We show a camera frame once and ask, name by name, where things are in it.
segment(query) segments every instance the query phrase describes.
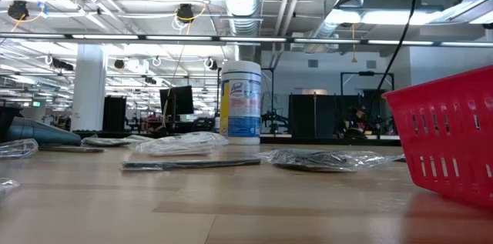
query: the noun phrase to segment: exposed ceiling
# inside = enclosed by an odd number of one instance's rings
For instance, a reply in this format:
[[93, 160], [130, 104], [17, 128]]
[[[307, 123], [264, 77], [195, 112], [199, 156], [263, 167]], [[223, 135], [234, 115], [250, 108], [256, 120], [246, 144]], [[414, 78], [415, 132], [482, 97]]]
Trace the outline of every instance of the exposed ceiling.
[[[14, 0], [0, 1], [0, 30], [10, 32], [16, 25], [16, 20], [11, 19], [6, 10]], [[26, 0], [29, 9], [29, 19], [33, 19], [40, 12], [40, 6], [45, 6], [45, 14], [33, 22], [20, 23], [15, 28], [16, 32], [52, 32], [52, 33], [111, 33], [111, 34], [185, 34], [188, 28], [177, 29], [173, 24], [175, 10], [180, 4], [190, 3], [195, 14], [203, 12], [196, 18], [190, 27], [191, 35], [229, 35], [229, 19], [224, 0]], [[326, 14], [324, 12], [325, 0], [298, 0], [295, 7], [295, 16], [292, 18], [287, 34], [293, 32], [309, 32], [322, 22]], [[280, 9], [280, 0], [261, 0], [260, 34], [271, 36], [274, 32], [277, 15]], [[340, 38], [378, 38], [396, 39], [402, 33], [402, 25], [370, 25], [356, 24], [354, 27], [340, 26], [336, 33]], [[475, 40], [484, 35], [480, 25], [426, 25], [411, 26], [408, 39], [433, 40], [434, 38], [450, 40]], [[340, 45], [338, 52], [344, 54], [352, 52], [352, 45]], [[150, 74], [172, 75], [176, 67], [176, 60], [182, 51], [181, 45], [142, 45], [123, 44], [106, 45], [106, 53], [109, 56], [109, 86], [118, 85], [145, 85], [143, 79], [112, 79], [111, 74], [129, 73], [128, 70], [117, 70], [113, 68], [117, 59], [140, 59], [149, 62]], [[365, 46], [358, 47], [359, 52], [385, 52], [385, 47]], [[12, 41], [11, 39], [0, 44], [0, 64], [10, 66], [10, 71], [20, 72], [53, 73], [59, 72], [46, 65], [46, 56], [50, 55], [62, 61], [72, 64], [76, 68], [77, 44], [74, 43], [49, 43], [49, 42], [25, 42]], [[153, 59], [159, 56], [163, 60], [159, 64], [153, 64]], [[224, 59], [234, 58], [234, 48], [231, 45], [186, 45], [183, 50], [181, 63], [177, 68], [180, 75], [191, 75], [201, 79], [175, 79], [174, 85], [186, 85], [188, 83], [197, 87], [197, 92], [203, 86], [215, 91], [216, 80], [205, 79], [216, 75], [204, 67], [203, 61], [207, 58], [217, 60], [219, 66]], [[12, 78], [4, 77], [4, 84], [12, 87], [29, 86], [28, 80], [18, 80], [13, 84]], [[60, 93], [64, 92], [71, 96], [70, 89], [73, 77], [49, 77], [44, 78], [47, 82], [57, 85]], [[115, 92], [112, 87], [107, 92]], [[138, 102], [149, 101], [149, 93], [139, 94], [132, 89], [127, 92], [130, 98]], [[10, 97], [29, 95], [19, 92], [3, 92]], [[214, 107], [212, 101], [207, 103], [208, 107]], [[53, 106], [69, 105], [69, 103], [53, 104]]]

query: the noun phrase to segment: red plastic basket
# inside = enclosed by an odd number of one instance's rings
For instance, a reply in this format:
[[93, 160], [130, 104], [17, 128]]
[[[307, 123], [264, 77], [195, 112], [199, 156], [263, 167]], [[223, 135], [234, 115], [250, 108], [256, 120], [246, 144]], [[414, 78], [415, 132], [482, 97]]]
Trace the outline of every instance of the red plastic basket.
[[493, 65], [384, 97], [414, 184], [493, 209]]

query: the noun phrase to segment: desk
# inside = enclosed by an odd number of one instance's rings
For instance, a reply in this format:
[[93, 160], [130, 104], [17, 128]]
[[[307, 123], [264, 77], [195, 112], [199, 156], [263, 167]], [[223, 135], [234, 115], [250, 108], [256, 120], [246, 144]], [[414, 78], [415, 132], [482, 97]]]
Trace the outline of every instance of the desk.
[[[210, 157], [278, 147], [227, 146]], [[358, 173], [268, 164], [120, 172], [119, 163], [129, 159], [148, 158], [119, 148], [102, 154], [38, 152], [0, 162], [0, 177], [24, 184], [0, 206], [0, 243], [493, 242], [492, 215], [419, 189], [403, 162]]]

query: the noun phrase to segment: computer monitor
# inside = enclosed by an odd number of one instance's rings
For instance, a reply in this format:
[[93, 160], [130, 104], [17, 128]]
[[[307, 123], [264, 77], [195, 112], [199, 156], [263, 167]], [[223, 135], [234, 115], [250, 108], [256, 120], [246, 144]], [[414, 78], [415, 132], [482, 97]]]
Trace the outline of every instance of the computer monitor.
[[161, 89], [159, 90], [159, 94], [161, 96], [161, 110], [163, 115], [165, 115], [164, 105], [166, 104], [166, 100], [168, 100], [166, 115], [173, 115], [173, 113], [175, 115], [193, 114], [192, 86], [173, 87], [171, 91], [169, 89]]

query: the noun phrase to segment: table surface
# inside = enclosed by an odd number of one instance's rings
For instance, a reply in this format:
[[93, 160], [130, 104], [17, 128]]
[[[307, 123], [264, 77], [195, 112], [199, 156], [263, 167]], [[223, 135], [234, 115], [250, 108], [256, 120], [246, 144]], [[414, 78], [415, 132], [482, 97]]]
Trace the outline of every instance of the table surface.
[[[279, 147], [225, 146], [209, 157], [239, 158]], [[38, 152], [0, 162], [0, 177], [23, 184], [0, 204], [0, 243], [493, 243], [491, 213], [419, 189], [403, 162], [355, 173], [264, 163], [119, 171], [121, 161], [149, 159], [156, 158], [117, 148], [101, 154]]]

